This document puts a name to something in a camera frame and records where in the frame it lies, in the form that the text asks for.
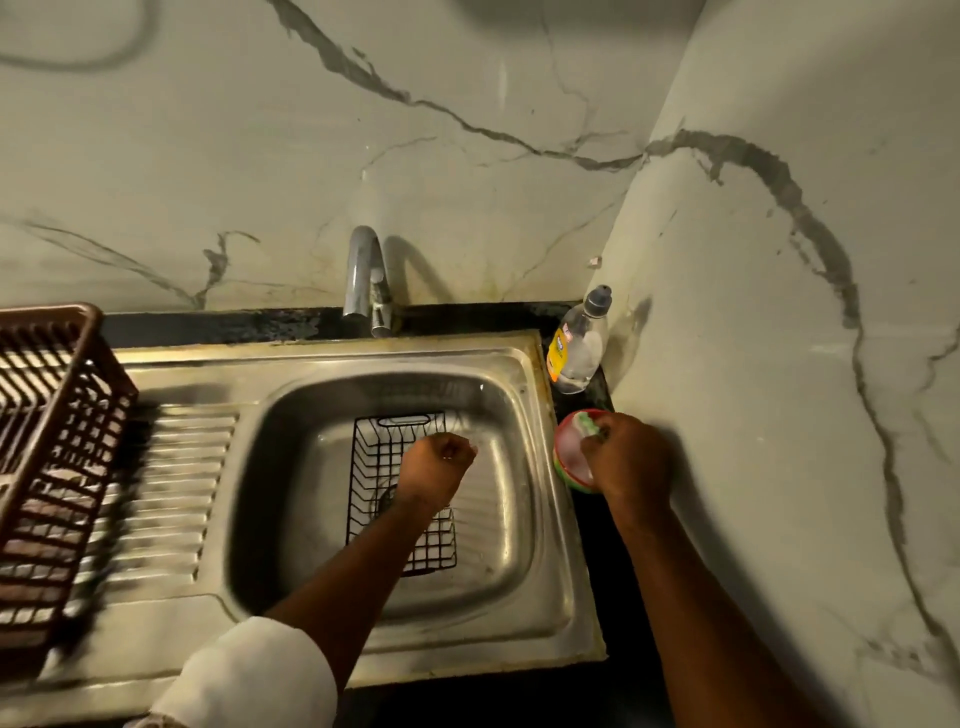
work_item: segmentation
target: sink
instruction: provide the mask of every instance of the sink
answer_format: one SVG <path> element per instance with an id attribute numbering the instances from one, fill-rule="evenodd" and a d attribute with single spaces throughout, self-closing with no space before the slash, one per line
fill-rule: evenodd
<path id="1" fill-rule="evenodd" d="M 400 580 L 383 620 L 483 609 L 508 595 L 533 555 L 531 444 L 518 402 L 479 375 L 381 373 L 298 386 L 266 412 L 230 536 L 228 584 L 243 608 L 266 611 L 343 548 L 384 509 L 384 475 L 396 483 L 402 452 L 434 431 L 479 452 L 436 538 L 420 539 L 414 563 L 424 568 Z"/>
<path id="2" fill-rule="evenodd" d="M 390 507 L 431 431 L 479 453 L 421 537 L 348 685 L 606 656 L 535 331 L 121 350 L 140 390 L 71 614 L 90 627 L 0 728 L 142 713 L 187 658 L 261 614 Z"/>

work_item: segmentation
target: black wire rack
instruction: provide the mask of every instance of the black wire rack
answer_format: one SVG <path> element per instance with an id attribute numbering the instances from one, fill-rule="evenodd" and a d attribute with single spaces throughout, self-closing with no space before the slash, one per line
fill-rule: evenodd
<path id="1" fill-rule="evenodd" d="M 347 543 L 383 513 L 394 499 L 403 453 L 421 437 L 447 432 L 446 414 L 364 417 L 353 422 L 353 457 L 347 506 Z M 417 540 L 403 576 L 417 576 L 457 565 L 453 512 L 437 514 Z"/>

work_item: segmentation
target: bottle cap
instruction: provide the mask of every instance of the bottle cap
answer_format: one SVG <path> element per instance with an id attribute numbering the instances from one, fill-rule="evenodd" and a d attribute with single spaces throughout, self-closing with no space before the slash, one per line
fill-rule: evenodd
<path id="1" fill-rule="evenodd" d="M 613 303 L 613 292 L 608 285 L 598 285 L 587 293 L 584 300 L 584 313 L 593 318 L 606 316 Z"/>

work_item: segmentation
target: yellow label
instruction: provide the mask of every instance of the yellow label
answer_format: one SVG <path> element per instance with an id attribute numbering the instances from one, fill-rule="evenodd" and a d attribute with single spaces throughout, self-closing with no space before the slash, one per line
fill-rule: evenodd
<path id="1" fill-rule="evenodd" d="M 569 339 L 564 336 L 562 328 L 558 328 L 546 351 L 546 371 L 553 381 L 557 381 L 560 372 L 566 364 L 566 345 Z"/>

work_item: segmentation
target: wire basket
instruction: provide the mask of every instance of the wire basket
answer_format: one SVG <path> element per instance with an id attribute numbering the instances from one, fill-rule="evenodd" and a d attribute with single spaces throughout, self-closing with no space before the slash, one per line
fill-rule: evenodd
<path id="1" fill-rule="evenodd" d="M 435 412 L 404 417 L 359 418 L 353 423 L 347 543 L 393 502 L 400 459 L 421 437 L 446 432 L 446 414 Z M 417 540 L 403 576 L 417 576 L 457 565 L 453 512 L 438 513 Z"/>
<path id="2" fill-rule="evenodd" d="M 42 658 L 49 646 L 136 399 L 100 336 L 102 320 L 84 303 L 0 310 L 5 662 Z"/>

